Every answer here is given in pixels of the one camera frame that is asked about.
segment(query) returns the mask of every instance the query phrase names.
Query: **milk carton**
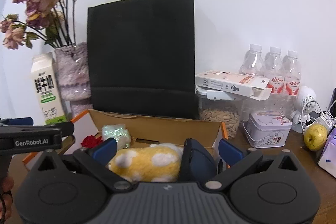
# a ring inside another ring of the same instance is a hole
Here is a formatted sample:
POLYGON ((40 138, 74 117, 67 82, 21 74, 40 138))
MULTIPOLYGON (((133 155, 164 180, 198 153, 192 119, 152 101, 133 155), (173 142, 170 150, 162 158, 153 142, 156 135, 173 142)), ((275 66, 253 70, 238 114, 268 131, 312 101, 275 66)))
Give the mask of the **milk carton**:
POLYGON ((46 124, 65 122, 67 120, 54 72, 55 61, 51 52, 33 57, 31 78, 46 124))

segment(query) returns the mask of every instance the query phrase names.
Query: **tissue box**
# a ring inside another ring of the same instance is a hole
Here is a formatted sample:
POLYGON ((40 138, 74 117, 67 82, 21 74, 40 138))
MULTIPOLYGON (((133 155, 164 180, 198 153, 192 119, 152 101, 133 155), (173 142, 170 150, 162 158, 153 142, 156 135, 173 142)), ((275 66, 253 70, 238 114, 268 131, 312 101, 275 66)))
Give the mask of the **tissue box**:
POLYGON ((318 165, 336 177, 336 128, 329 134, 318 165))

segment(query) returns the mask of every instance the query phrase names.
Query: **floral tin box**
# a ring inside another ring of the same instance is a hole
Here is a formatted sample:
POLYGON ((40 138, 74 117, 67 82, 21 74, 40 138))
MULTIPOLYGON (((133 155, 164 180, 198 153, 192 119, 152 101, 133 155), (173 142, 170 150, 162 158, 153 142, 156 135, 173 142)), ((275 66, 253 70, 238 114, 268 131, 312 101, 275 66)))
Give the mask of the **floral tin box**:
POLYGON ((250 145, 270 148, 285 145, 292 122, 277 111, 257 111, 243 125, 250 145))

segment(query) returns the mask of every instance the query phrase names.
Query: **power strip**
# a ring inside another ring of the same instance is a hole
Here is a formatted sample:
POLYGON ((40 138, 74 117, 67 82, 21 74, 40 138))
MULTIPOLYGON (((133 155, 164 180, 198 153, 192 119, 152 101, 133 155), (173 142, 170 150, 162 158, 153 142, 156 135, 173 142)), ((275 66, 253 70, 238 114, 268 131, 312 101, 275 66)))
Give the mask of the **power strip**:
MULTIPOLYGON (((328 119, 331 119, 332 116, 329 114, 329 112, 327 111, 323 111, 323 114, 328 118, 328 119)), ((334 128, 335 126, 335 120, 333 121, 328 121, 326 120, 321 114, 318 118, 316 118, 315 120, 315 123, 319 123, 321 125, 323 125, 327 131, 328 131, 328 134, 330 133, 330 131, 332 131, 332 129, 334 128)))
MULTIPOLYGON (((305 130, 306 130, 308 127, 310 127, 312 124, 319 123, 319 124, 323 125, 323 126, 327 129, 328 134, 329 134, 329 133, 332 131, 332 129, 335 127, 335 120, 333 120, 333 121, 328 121, 328 120, 326 120, 326 119, 322 116, 321 113, 317 113, 317 112, 314 112, 314 111, 313 111, 311 114, 313 114, 313 115, 311 115, 311 117, 312 117, 313 119, 315 119, 315 120, 314 120, 314 121, 311 121, 312 123, 309 124, 309 125, 307 125, 306 128, 305 128, 305 130)), ((324 111, 323 114, 324 114, 327 118, 329 118, 329 119, 332 118, 332 116, 331 116, 331 115, 329 114, 329 112, 327 112, 327 111, 324 111)))

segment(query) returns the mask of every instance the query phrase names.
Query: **white wall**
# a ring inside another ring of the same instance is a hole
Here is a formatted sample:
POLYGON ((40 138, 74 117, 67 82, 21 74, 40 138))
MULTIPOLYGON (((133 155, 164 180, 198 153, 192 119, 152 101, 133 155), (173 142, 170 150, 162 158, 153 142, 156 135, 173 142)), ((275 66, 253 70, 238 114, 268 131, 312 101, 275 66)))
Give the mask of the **white wall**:
MULTIPOLYGON (((115 0, 78 0, 77 37, 86 40, 87 7, 115 0)), ((336 0, 194 0, 196 72, 208 69, 238 71, 250 43, 299 52, 302 83, 312 87, 327 107, 336 87, 333 57, 336 49, 336 0)), ((21 11, 23 5, 6 0, 2 14, 21 11)), ((0 50, 0 116, 43 117, 30 83, 31 57, 48 48, 0 50)))

